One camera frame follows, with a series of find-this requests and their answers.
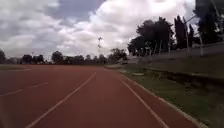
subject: tree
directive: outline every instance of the tree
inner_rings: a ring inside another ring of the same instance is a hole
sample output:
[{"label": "tree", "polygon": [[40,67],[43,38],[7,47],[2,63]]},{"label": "tree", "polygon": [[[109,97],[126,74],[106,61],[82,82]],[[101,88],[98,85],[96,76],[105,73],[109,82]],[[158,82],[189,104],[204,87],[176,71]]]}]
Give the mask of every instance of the tree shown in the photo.
[{"label": "tree", "polygon": [[51,59],[55,64],[63,64],[63,55],[59,51],[53,52]]},{"label": "tree", "polygon": [[98,64],[98,57],[97,57],[97,56],[94,56],[94,58],[93,58],[93,63],[94,63],[94,64]]},{"label": "tree", "polygon": [[34,64],[41,64],[41,63],[44,63],[44,57],[43,57],[43,55],[33,56],[32,62],[33,62]]},{"label": "tree", "polygon": [[90,55],[86,55],[85,63],[86,64],[92,64],[93,63]]},{"label": "tree", "polygon": [[5,53],[0,49],[0,64],[4,63],[5,60]]},{"label": "tree", "polygon": [[107,58],[104,55],[99,55],[99,60],[98,64],[106,64],[107,63]]},{"label": "tree", "polygon": [[204,44],[211,44],[221,41],[218,29],[220,29],[219,18],[216,10],[210,1],[196,1],[194,13],[200,18],[198,31],[201,34]]},{"label": "tree", "polygon": [[144,56],[146,54],[146,46],[146,39],[143,36],[138,36],[128,44],[128,51],[133,56]]},{"label": "tree", "polygon": [[26,54],[22,57],[21,61],[26,64],[31,64],[33,57],[29,54]]},{"label": "tree", "polygon": [[177,18],[174,19],[175,24],[175,33],[177,39],[177,48],[183,49],[187,48],[187,37],[186,37],[186,26],[185,23],[181,20],[180,16],[178,15]]},{"label": "tree", "polygon": [[111,50],[111,54],[108,56],[108,61],[110,63],[116,63],[118,60],[127,60],[127,54],[124,49],[114,48]]},{"label": "tree", "polygon": [[83,65],[83,64],[85,64],[84,57],[82,55],[75,56],[73,58],[73,64],[75,64],[75,65]]},{"label": "tree", "polygon": [[132,55],[146,56],[149,51],[151,54],[168,51],[173,45],[171,24],[165,18],[159,17],[156,22],[146,20],[136,32],[139,36],[128,44],[128,51]]},{"label": "tree", "polygon": [[71,56],[64,56],[64,64],[67,64],[67,65],[71,65],[73,64],[73,57]]},{"label": "tree", "polygon": [[189,25],[190,32],[188,34],[189,46],[192,47],[194,41],[194,29],[191,25]]}]

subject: stadium light tower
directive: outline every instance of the stadium light tower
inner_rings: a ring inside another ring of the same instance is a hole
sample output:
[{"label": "stadium light tower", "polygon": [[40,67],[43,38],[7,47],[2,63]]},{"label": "stadium light tower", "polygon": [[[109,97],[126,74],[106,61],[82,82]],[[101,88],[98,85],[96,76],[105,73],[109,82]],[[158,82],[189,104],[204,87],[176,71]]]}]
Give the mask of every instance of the stadium light tower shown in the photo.
[{"label": "stadium light tower", "polygon": [[101,47],[101,44],[100,44],[100,41],[101,41],[101,40],[103,40],[103,38],[102,38],[102,37],[99,37],[99,38],[98,38],[98,41],[99,41],[99,44],[98,44],[98,50],[99,50],[98,52],[99,52],[99,55],[101,54],[100,49],[102,48],[102,47]]}]

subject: green grass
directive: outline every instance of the green grass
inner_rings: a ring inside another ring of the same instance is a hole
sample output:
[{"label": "green grass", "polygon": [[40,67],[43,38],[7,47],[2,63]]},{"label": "green grass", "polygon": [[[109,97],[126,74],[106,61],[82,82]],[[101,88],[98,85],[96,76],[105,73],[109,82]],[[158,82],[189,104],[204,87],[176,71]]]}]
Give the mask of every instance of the green grass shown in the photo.
[{"label": "green grass", "polygon": [[151,72],[144,76],[133,76],[138,70],[126,68],[129,78],[143,85],[156,95],[176,105],[198,121],[211,128],[224,128],[224,96],[218,93],[188,88],[174,81],[159,78]]},{"label": "green grass", "polygon": [[224,54],[151,62],[150,68],[224,78]]},{"label": "green grass", "polygon": [[16,65],[0,64],[0,71],[1,70],[18,70],[18,69],[24,69],[24,68],[23,67],[16,66]]}]

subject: red running track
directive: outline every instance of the red running track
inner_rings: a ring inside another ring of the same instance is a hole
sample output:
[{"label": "red running track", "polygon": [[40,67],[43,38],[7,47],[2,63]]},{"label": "red running track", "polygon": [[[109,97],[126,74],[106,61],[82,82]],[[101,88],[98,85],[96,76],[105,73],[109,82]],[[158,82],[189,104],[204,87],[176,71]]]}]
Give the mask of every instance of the red running track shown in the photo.
[{"label": "red running track", "polygon": [[124,76],[99,67],[0,72],[0,127],[197,128]]}]

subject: cloudy sky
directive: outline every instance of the cloudy sky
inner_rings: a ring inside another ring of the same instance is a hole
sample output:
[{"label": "cloudy sky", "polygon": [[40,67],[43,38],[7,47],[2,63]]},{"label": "cloudy sky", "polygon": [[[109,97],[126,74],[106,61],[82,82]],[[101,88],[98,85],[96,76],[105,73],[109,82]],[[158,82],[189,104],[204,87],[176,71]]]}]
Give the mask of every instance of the cloudy sky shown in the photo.
[{"label": "cloudy sky", "polygon": [[0,0],[0,49],[7,56],[97,55],[125,48],[136,27],[158,16],[193,15],[195,0]]}]

